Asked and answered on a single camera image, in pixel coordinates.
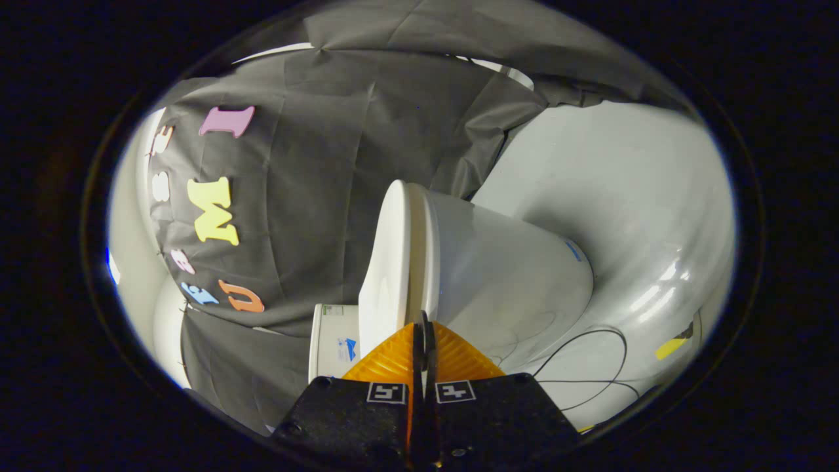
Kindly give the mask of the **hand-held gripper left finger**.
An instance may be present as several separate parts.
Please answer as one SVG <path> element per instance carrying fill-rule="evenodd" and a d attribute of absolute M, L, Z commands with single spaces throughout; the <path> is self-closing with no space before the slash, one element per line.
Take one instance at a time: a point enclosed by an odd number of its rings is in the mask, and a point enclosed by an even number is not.
<path fill-rule="evenodd" d="M 348 469 L 422 469 L 427 464 L 427 314 L 382 343 L 406 340 L 403 380 L 317 376 L 272 434 L 317 459 Z"/>

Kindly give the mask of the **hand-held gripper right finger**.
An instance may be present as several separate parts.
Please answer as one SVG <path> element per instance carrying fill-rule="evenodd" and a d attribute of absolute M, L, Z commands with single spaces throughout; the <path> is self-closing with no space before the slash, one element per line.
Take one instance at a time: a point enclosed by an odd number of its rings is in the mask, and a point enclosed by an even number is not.
<path fill-rule="evenodd" d="M 537 468 L 581 434 L 531 374 L 441 382 L 437 330 L 423 320 L 423 466 Z"/>

